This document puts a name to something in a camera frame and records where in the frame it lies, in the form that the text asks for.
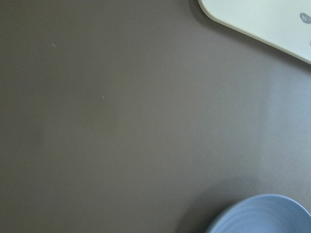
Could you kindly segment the blue plate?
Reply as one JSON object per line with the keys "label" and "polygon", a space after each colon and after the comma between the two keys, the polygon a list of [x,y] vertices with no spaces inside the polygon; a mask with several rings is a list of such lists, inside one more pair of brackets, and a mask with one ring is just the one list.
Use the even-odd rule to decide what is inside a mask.
{"label": "blue plate", "polygon": [[239,201],[222,211],[207,233],[309,233],[310,213],[295,200],[262,194]]}

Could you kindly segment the cream rabbit tray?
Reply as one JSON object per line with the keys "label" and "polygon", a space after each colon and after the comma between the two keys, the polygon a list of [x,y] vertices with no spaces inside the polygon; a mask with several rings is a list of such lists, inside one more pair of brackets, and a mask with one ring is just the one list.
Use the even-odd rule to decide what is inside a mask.
{"label": "cream rabbit tray", "polygon": [[309,0],[201,0],[212,20],[311,62],[311,2]]}

